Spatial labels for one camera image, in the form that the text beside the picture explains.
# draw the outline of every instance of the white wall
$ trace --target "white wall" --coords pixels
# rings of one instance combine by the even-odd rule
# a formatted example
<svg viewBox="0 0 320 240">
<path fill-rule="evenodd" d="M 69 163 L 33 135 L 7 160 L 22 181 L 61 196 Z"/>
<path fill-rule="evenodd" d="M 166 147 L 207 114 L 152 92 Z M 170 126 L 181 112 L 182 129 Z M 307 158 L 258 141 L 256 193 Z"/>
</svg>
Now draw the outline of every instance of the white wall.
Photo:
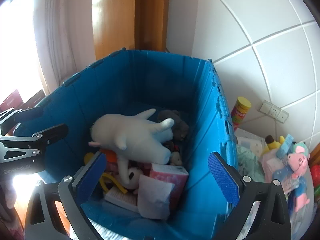
<svg viewBox="0 0 320 240">
<path fill-rule="evenodd" d="M 167 50 L 212 59 L 229 109 L 252 103 L 241 128 L 320 142 L 320 28 L 302 0 L 170 0 Z M 263 99 L 284 124 L 257 111 Z"/>
</svg>

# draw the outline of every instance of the wall socket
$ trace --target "wall socket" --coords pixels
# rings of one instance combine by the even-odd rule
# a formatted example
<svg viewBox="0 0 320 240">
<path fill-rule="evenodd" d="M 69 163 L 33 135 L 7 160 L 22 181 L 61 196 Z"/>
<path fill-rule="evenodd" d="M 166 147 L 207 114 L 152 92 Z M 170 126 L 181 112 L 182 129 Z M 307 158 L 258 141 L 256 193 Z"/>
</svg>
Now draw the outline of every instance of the wall socket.
<svg viewBox="0 0 320 240">
<path fill-rule="evenodd" d="M 261 113 L 264 113 L 264 114 L 276 119 L 277 121 L 279 121 L 281 123 L 284 123 L 289 117 L 289 114 L 286 111 L 280 109 L 278 106 L 275 106 L 266 100 L 263 100 L 262 106 L 260 107 L 259 111 Z"/>
</svg>

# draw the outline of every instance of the mint green cloth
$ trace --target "mint green cloth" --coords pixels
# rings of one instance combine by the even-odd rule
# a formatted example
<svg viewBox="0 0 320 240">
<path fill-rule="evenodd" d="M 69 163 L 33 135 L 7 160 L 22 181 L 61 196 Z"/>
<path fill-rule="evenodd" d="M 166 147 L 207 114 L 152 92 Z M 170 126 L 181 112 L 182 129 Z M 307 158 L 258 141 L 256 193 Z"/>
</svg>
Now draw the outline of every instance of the mint green cloth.
<svg viewBox="0 0 320 240">
<path fill-rule="evenodd" d="M 256 182 L 265 182 L 264 172 L 258 157 L 249 149 L 237 145 L 238 171 L 241 176 L 249 176 Z"/>
</svg>

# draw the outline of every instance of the blue gripper pad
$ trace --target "blue gripper pad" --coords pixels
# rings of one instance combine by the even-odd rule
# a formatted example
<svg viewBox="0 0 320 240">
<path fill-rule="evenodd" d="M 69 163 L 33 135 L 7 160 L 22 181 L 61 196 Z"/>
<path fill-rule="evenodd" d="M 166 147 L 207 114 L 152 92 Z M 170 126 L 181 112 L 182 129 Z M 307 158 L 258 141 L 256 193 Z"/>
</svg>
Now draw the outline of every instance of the blue gripper pad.
<svg viewBox="0 0 320 240">
<path fill-rule="evenodd" d="M 76 202 L 79 205 L 88 201 L 106 166 L 107 159 L 105 155 L 97 152 L 80 171 L 79 178 L 75 178 Z"/>
<path fill-rule="evenodd" d="M 233 205 L 237 205 L 240 200 L 242 182 L 236 169 L 227 165 L 217 152 L 209 155 L 208 167 L 226 200 Z"/>
</svg>

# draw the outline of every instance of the white plush toy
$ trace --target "white plush toy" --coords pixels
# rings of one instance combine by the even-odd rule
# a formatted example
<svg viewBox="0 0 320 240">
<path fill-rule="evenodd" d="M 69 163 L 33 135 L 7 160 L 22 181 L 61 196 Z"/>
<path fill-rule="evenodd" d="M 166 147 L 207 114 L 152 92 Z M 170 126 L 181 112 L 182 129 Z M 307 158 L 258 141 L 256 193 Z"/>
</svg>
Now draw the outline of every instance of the white plush toy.
<svg viewBox="0 0 320 240">
<path fill-rule="evenodd" d="M 139 188 L 139 178 L 143 175 L 142 170 L 137 167 L 131 167 L 128 169 L 128 176 L 129 176 L 129 184 L 124 184 L 119 176 L 116 176 L 116 179 L 124 186 L 126 189 L 134 190 L 133 194 L 138 194 Z"/>
<path fill-rule="evenodd" d="M 170 165 L 182 166 L 182 160 L 179 152 L 172 152 L 170 157 Z"/>
<path fill-rule="evenodd" d="M 124 184 L 129 184 L 129 160 L 141 163 L 166 164 L 170 150 L 161 143 L 172 139 L 174 120 L 161 123 L 147 120 L 155 113 L 149 109 L 135 116 L 106 114 L 92 126 L 90 146 L 113 150 L 117 154 L 119 175 Z"/>
</svg>

